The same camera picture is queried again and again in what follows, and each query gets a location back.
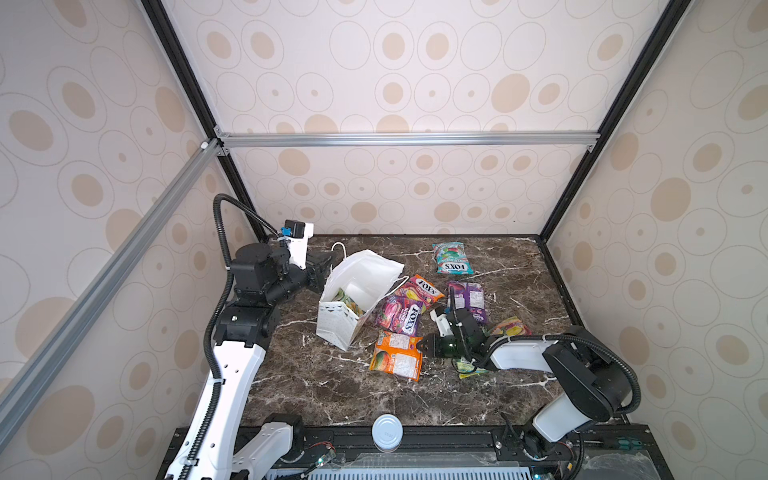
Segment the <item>green candy packet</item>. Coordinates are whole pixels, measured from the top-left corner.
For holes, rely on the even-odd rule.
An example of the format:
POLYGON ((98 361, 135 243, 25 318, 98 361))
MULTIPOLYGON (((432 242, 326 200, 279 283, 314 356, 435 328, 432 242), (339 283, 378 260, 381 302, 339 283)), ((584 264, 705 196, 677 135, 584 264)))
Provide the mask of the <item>green candy packet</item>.
POLYGON ((357 317, 364 315, 364 310, 343 290, 339 289, 333 297, 335 302, 343 303, 349 310, 351 310, 357 317))

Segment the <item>orange candy packet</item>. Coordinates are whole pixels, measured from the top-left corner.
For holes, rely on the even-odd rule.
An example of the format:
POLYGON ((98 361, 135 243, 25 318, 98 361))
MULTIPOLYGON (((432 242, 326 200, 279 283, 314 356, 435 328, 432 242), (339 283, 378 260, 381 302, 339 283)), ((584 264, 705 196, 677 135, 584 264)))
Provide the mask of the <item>orange candy packet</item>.
POLYGON ((369 370, 385 372, 418 382, 423 354, 417 348, 422 337, 381 331, 377 339, 369 370))

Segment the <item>white paper bag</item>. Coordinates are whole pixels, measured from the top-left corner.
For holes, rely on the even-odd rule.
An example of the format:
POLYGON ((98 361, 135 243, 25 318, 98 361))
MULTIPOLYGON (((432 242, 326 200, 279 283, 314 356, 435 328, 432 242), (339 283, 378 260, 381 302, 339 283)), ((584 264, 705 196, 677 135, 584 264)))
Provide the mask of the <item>white paper bag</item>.
POLYGON ((390 295, 395 284, 402 279, 404 265, 371 251, 362 250, 349 255, 342 242, 335 242, 331 253, 339 245, 343 260, 332 268, 318 303, 316 334, 335 347, 347 351, 364 325, 368 313, 390 295), (343 303, 333 297, 343 289, 364 310, 357 317, 343 303))

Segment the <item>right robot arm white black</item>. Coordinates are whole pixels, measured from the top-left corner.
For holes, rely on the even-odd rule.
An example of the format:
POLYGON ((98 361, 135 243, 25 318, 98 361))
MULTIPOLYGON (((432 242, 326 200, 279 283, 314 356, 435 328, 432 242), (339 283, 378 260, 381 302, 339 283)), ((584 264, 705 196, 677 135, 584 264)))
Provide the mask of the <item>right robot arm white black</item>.
POLYGON ((542 458, 569 433, 634 412, 641 387, 633 368, 581 326, 562 334, 487 335, 468 309, 451 309, 450 333, 430 334, 418 350, 433 358, 467 360, 470 369, 550 373, 563 393, 509 433, 528 455, 542 458))

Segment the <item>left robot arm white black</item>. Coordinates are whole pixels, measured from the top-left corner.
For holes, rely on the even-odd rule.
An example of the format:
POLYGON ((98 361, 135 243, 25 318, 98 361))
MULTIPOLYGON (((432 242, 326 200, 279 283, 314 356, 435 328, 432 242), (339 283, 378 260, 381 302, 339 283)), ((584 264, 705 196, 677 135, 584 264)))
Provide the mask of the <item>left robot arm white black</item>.
POLYGON ((324 290, 336 260, 311 251, 312 225, 288 220, 276 229, 237 199, 218 194, 213 219, 226 271, 223 293, 203 335, 209 376, 168 479, 262 479, 283 459, 299 459, 304 424, 298 415, 274 414, 242 447, 238 431, 253 380, 281 319, 280 307, 302 290, 324 290), (269 233, 265 242, 232 252, 223 224, 229 203, 269 233))

